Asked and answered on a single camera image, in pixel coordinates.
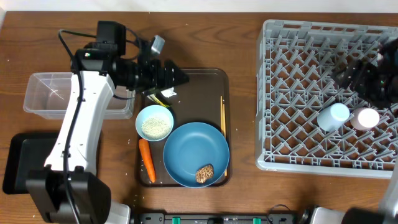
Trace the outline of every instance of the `green connector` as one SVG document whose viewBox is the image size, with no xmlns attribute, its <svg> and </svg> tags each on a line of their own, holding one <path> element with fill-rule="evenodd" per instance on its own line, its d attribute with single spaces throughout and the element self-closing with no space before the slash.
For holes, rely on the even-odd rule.
<svg viewBox="0 0 398 224">
<path fill-rule="evenodd" d="M 181 218 L 180 217 L 173 217 L 172 223 L 173 224 L 181 224 Z"/>
<path fill-rule="evenodd" d="M 261 218 L 253 218 L 253 224 L 261 224 Z"/>
</svg>

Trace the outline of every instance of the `gray dish rack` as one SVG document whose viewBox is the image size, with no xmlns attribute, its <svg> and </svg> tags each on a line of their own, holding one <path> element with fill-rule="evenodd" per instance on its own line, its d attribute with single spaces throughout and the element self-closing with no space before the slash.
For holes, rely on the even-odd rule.
<svg viewBox="0 0 398 224">
<path fill-rule="evenodd" d="M 258 168 L 390 178 L 398 120 L 389 110 L 377 110 L 380 122 L 369 131 L 353 129 L 347 122 L 327 133 L 316 117 L 333 103 L 344 103 L 351 112 L 369 106 L 355 92 L 339 88 L 330 75 L 336 66 L 357 58 L 377 64 L 379 43 L 396 38 L 396 27 L 265 21 L 256 55 Z"/>
</svg>

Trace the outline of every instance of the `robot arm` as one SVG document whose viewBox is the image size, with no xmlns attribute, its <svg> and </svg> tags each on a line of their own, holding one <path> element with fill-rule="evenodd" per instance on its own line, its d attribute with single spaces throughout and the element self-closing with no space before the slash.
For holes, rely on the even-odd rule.
<svg viewBox="0 0 398 224">
<path fill-rule="evenodd" d="M 109 187 L 96 177 L 97 145 L 105 109 L 118 85 L 153 94 L 186 83 L 189 78 L 172 61 L 165 61 L 162 68 L 160 60 L 153 58 L 164 44 L 159 36 L 149 42 L 138 38 L 133 42 L 140 47 L 137 63 L 121 58 L 126 52 L 126 41 L 123 25 L 99 21 L 96 42 L 78 49 L 74 57 L 70 54 L 74 61 L 72 71 L 81 71 L 82 86 L 78 75 L 73 75 L 67 112 L 53 151 L 44 169 L 31 170 L 26 180 L 30 196 L 46 222 L 73 223 L 75 219 L 90 224 L 130 222 L 130 208 L 112 201 Z M 81 87 L 83 101 L 69 143 L 68 169 L 64 170 L 65 144 Z"/>
<path fill-rule="evenodd" d="M 111 77 L 100 75 L 99 72 L 82 71 L 84 102 L 81 104 L 79 116 L 77 117 L 75 130 L 70 141 L 69 170 L 75 170 L 80 166 L 85 172 L 96 175 L 96 152 L 98 138 L 104 119 L 105 109 L 114 95 L 115 87 Z M 63 170 L 63 150 L 65 140 L 70 128 L 73 113 L 77 105 L 79 95 L 79 83 L 77 76 L 72 76 L 72 89 L 70 99 L 63 120 L 57 143 L 51 154 L 45 161 L 44 166 L 51 166 L 52 170 Z"/>
</svg>

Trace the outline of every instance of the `white cup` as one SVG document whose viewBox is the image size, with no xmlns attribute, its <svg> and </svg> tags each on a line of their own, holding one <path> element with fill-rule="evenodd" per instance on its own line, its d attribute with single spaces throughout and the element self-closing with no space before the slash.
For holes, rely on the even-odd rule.
<svg viewBox="0 0 398 224">
<path fill-rule="evenodd" d="M 335 103 L 319 112 L 318 125 L 325 131 L 334 131 L 349 118 L 349 109 L 342 103 Z"/>
<path fill-rule="evenodd" d="M 379 113 L 372 108 L 358 108 L 353 111 L 354 117 L 350 120 L 357 130 L 368 130 L 375 127 L 379 121 Z"/>
</svg>

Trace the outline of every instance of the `blue bowl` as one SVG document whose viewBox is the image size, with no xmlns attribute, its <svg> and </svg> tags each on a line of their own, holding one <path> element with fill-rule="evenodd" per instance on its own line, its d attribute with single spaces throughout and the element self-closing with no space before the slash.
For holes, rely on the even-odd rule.
<svg viewBox="0 0 398 224">
<path fill-rule="evenodd" d="M 219 130 L 205 123 L 188 123 L 177 128 L 166 141 L 164 166 L 169 175 L 186 187 L 207 187 L 222 175 L 229 162 L 229 147 Z M 204 184 L 196 182 L 197 171 L 211 164 L 214 176 Z"/>
<path fill-rule="evenodd" d="M 158 139 L 151 139 L 151 138 L 148 138 L 142 132 L 142 124 L 144 123 L 144 121 L 146 121 L 146 119 L 149 119 L 152 116 L 160 116 L 160 117 L 163 117 L 164 119 L 168 119 L 170 121 L 171 129 L 165 136 L 162 136 L 161 138 L 158 138 Z M 139 114 L 137 115 L 137 119 L 136 119 L 137 133 L 143 139 L 146 139 L 148 141 L 160 141 L 160 140 L 166 138 L 172 132 L 173 125 L 174 125 L 174 118 L 173 118 L 172 113 L 169 111 L 169 109 L 164 108 L 163 106 L 159 106 L 159 105 L 152 105 L 152 106 L 145 107 L 142 111 L 139 112 Z"/>
</svg>

